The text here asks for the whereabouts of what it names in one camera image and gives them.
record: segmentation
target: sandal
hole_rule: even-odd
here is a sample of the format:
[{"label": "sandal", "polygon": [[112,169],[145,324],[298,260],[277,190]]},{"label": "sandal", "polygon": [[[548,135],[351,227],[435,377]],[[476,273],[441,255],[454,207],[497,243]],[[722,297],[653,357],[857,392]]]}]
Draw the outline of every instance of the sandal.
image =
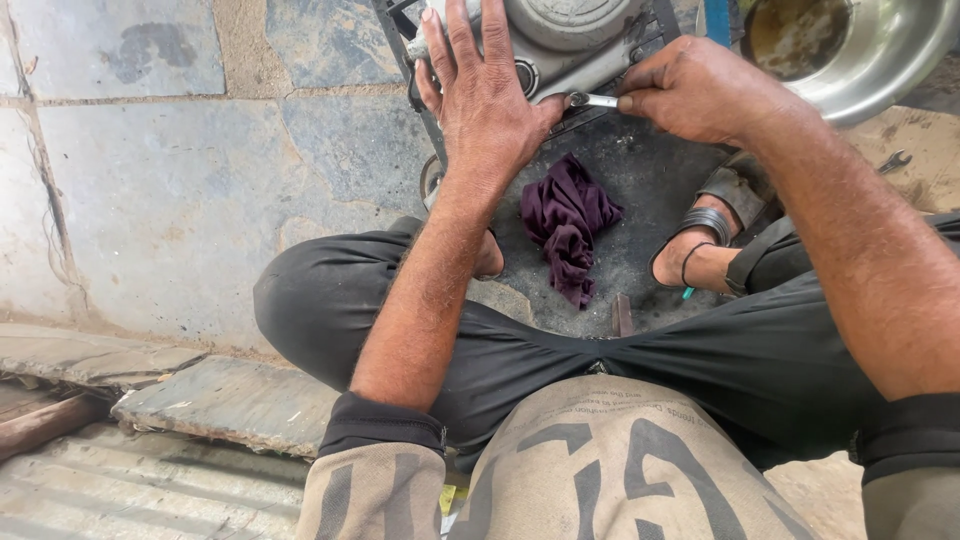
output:
[{"label": "sandal", "polygon": [[[760,166],[756,157],[745,150],[737,152],[717,167],[717,169],[710,174],[709,178],[707,178],[704,186],[697,191],[694,201],[696,201],[696,197],[704,193],[713,195],[727,203],[727,206],[730,207],[737,219],[740,220],[740,223],[743,224],[743,231],[746,231],[753,225],[757,217],[767,208],[767,205],[777,197],[777,191],[767,180],[766,171]],[[684,285],[664,285],[663,283],[657,282],[657,278],[654,278],[654,281],[660,286],[669,289],[685,287],[692,290],[692,287],[686,284],[684,270],[686,269],[686,262],[690,259],[690,256],[693,255],[693,252],[704,245],[728,247],[733,241],[733,238],[731,238],[730,223],[727,223],[727,218],[725,218],[722,213],[707,207],[691,208],[686,211],[684,219],[681,220],[677,229],[663,241],[654,255],[650,257],[650,263],[647,268],[651,277],[654,275],[654,260],[657,259],[657,256],[660,255],[660,252],[663,251],[666,245],[670,243],[670,240],[682,231],[697,226],[707,226],[713,229],[717,236],[717,243],[701,242],[686,255],[680,271],[680,279]]]},{"label": "sandal", "polygon": [[[423,201],[423,207],[426,208],[427,213],[433,208],[433,204],[437,202],[437,194],[440,193],[440,184],[443,180],[444,168],[440,163],[440,159],[434,155],[426,161],[420,171],[420,199]],[[490,231],[493,239],[496,240],[496,231],[493,230],[493,227],[487,227],[487,230]],[[499,274],[493,276],[480,276],[474,279],[479,282],[491,282],[499,278],[500,274],[503,274],[503,272],[501,271]]]}]

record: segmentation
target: purple cloth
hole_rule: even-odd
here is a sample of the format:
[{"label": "purple cloth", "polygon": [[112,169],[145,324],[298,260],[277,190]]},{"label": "purple cloth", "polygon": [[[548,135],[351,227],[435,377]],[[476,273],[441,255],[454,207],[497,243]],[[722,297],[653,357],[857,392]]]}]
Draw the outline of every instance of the purple cloth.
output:
[{"label": "purple cloth", "polygon": [[596,292],[596,282],[587,277],[593,266],[593,234],[620,221],[623,208],[567,154],[543,180],[523,187],[520,217],[523,230],[543,248],[543,260],[550,264],[550,286],[586,309]]}]

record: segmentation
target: leg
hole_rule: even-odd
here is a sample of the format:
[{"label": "leg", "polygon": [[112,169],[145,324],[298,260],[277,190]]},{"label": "leg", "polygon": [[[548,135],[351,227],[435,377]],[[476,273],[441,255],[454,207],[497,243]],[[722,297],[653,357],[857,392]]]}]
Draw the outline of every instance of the leg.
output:
[{"label": "leg", "polygon": [[[346,390],[419,227],[420,220],[404,217],[388,231],[318,238],[283,252],[253,288],[260,331],[301,370]],[[598,358],[596,342],[538,331],[467,302],[431,414],[447,426],[450,446],[475,452],[520,400],[551,382],[582,375]]]},{"label": "leg", "polygon": [[[960,256],[960,214],[927,219]],[[725,251],[725,261],[738,253]],[[615,375],[696,400],[761,470],[846,449],[863,414],[884,401],[847,351],[816,276],[803,273],[804,261],[809,264],[795,237],[774,244],[748,281],[748,289],[769,288],[676,325],[607,342],[605,361]]]}]

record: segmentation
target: sleeve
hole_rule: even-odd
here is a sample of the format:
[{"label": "sleeve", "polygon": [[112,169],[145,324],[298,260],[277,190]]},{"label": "sleeve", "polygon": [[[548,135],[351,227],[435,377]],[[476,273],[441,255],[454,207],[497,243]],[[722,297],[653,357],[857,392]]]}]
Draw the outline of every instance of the sleeve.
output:
[{"label": "sleeve", "polygon": [[431,416],[345,393],[307,476],[298,540],[439,538],[443,454]]},{"label": "sleeve", "polygon": [[854,446],[868,538],[960,538],[960,393],[891,402]]}]

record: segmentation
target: hand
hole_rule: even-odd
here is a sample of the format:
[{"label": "hand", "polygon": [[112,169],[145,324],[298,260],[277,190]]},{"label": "hand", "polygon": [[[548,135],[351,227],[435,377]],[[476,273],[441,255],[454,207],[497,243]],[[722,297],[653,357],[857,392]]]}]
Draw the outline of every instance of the hand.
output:
[{"label": "hand", "polygon": [[705,37],[674,39],[631,67],[614,95],[621,112],[646,116],[673,135],[741,148],[772,135],[766,128],[784,117],[820,119],[777,80]]},{"label": "hand", "polygon": [[483,0],[481,12],[482,57],[464,0],[446,0],[452,57],[440,16],[431,8],[423,12],[423,35],[444,93],[433,85],[430,69],[421,60],[416,66],[417,88],[444,130],[447,177],[493,188],[499,198],[560,121],[566,96],[555,94],[530,105],[516,77],[503,0]]}]

